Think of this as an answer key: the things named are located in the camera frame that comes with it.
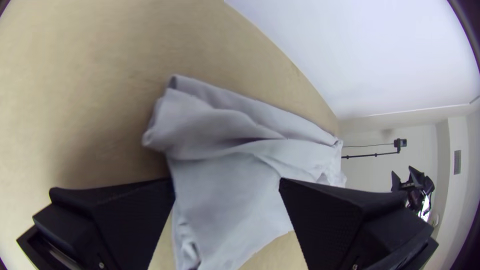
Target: white wall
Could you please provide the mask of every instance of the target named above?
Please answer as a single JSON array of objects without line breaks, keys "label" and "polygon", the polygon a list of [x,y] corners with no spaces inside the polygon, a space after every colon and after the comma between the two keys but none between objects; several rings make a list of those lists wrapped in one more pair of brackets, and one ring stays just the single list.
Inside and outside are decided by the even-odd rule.
[{"label": "white wall", "polygon": [[462,105],[480,95],[472,49],[446,0],[226,2],[292,60],[340,119]]},{"label": "white wall", "polygon": [[[393,143],[397,138],[407,139],[407,147],[400,154],[378,157],[342,159],[341,169],[347,176],[346,187],[371,192],[390,192],[391,172],[408,180],[409,166],[425,172],[437,181],[437,132],[434,125],[422,125],[383,131],[344,134],[345,146],[364,146]],[[343,148],[342,155],[363,155],[395,152],[393,145]]]},{"label": "white wall", "polygon": [[[469,122],[473,120],[478,121],[480,119],[470,118]],[[478,137],[472,137],[475,134],[474,131],[469,128],[465,116],[449,118],[448,130],[450,138],[448,192],[446,195],[445,209],[443,216],[441,217],[441,223],[433,235],[438,242],[438,248],[425,266],[426,270],[450,269],[464,244],[473,220],[473,217],[469,217],[465,220],[461,220],[461,218],[475,214],[476,206],[473,208],[472,205],[475,203],[478,204],[476,198],[478,198],[480,192],[480,185],[471,185],[472,181],[476,182],[478,181],[478,178],[476,177],[476,179],[470,180],[469,172],[471,170],[469,163],[470,161],[473,161],[470,150],[474,151],[469,144],[469,139],[475,139],[478,141]],[[453,156],[454,151],[456,150],[461,150],[461,173],[453,175]],[[444,192],[436,194],[437,202],[445,200],[444,197],[440,197],[442,196],[441,193],[443,194]],[[436,205],[434,204],[433,208],[435,211],[438,211],[438,209],[435,209]]]},{"label": "white wall", "polygon": [[438,153],[437,180],[435,185],[436,200],[432,203],[431,217],[438,216],[438,224],[432,233],[434,239],[437,238],[442,220],[444,218],[445,207],[447,205],[447,196],[450,184],[450,128],[449,121],[445,119],[435,125],[436,141]]}]

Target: wooden table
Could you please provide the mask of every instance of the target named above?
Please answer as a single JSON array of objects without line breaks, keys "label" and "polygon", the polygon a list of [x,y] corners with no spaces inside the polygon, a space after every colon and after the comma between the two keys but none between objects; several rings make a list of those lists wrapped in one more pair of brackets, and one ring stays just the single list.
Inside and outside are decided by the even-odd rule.
[{"label": "wooden table", "polygon": [[[288,110],[336,133],[297,67],[221,0],[12,0],[0,17],[0,256],[30,269],[15,239],[48,190],[168,174],[141,146],[173,73]],[[170,221],[151,269],[173,270]],[[306,269],[295,234],[242,269]]]}]

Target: white cloth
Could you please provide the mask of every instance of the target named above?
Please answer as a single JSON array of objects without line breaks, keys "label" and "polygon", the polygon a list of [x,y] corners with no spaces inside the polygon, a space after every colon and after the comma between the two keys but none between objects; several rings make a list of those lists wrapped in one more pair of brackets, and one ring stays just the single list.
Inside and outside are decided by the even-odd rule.
[{"label": "white cloth", "polygon": [[293,230],[280,178],[346,182],[338,138],[290,112],[179,75],[158,99],[142,143],[168,160],[178,270],[236,270]]}]

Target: light stand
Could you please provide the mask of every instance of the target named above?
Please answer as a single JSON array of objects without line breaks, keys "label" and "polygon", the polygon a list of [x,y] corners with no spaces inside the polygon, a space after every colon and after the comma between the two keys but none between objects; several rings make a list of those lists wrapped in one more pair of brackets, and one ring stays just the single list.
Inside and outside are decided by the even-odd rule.
[{"label": "light stand", "polygon": [[399,154],[400,149],[402,147],[407,147],[407,139],[398,138],[393,141],[393,146],[396,147],[396,152],[388,152],[388,153],[374,153],[374,154],[360,154],[360,155],[344,155],[342,159],[351,159],[351,158],[363,158],[363,157],[378,157],[384,155],[392,155],[392,154]]}]

